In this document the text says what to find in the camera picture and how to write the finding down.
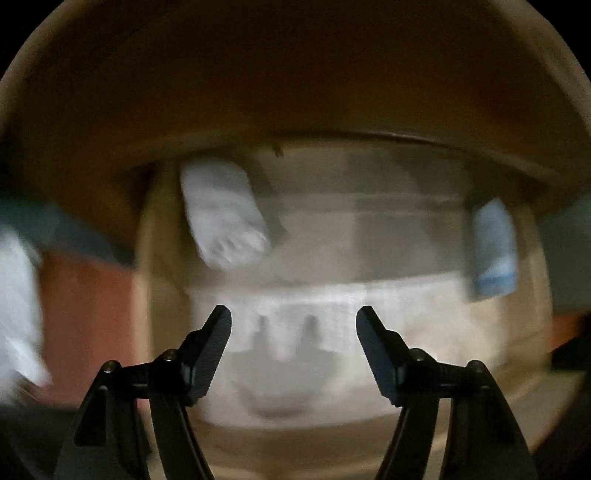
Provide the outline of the white underwear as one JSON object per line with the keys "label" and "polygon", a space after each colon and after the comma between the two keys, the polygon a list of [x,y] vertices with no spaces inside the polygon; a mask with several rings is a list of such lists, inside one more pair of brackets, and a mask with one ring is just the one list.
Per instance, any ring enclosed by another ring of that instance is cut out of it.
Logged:
{"label": "white underwear", "polygon": [[191,236],[209,268],[229,270],[266,256],[269,232],[242,168],[197,159],[181,166],[179,180]]}

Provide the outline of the wooden drawer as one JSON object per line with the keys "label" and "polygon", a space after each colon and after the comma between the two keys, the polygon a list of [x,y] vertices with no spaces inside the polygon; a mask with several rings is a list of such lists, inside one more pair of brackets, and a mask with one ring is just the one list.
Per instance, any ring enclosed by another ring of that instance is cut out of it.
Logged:
{"label": "wooden drawer", "polygon": [[[582,383],[550,369],[551,295],[531,210],[539,183],[486,158],[413,143],[301,142],[233,149],[271,247],[209,268],[185,217],[182,159],[161,163],[138,240],[143,357],[178,346],[214,306],[231,335],[189,411],[218,479],[372,479],[396,428],[356,336],[372,306],[441,362],[483,361],[530,447]],[[474,296],[474,211],[500,198],[518,250],[517,289]]]}

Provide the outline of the white crumpled cloth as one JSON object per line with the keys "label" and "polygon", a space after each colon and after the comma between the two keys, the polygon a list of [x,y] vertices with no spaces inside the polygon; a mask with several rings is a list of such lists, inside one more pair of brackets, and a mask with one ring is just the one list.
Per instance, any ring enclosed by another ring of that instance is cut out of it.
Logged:
{"label": "white crumpled cloth", "polygon": [[16,400],[25,381],[50,380],[42,359],[43,326],[36,250],[14,229],[1,228],[1,402]]}

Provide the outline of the brown wooden nightstand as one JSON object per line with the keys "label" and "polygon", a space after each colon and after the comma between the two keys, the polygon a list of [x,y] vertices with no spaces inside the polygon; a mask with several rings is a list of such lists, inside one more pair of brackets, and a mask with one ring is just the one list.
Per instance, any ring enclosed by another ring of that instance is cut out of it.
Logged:
{"label": "brown wooden nightstand", "polygon": [[590,82],[524,1],[5,1],[1,193],[135,241],[130,173],[296,137],[404,138],[590,186]]}

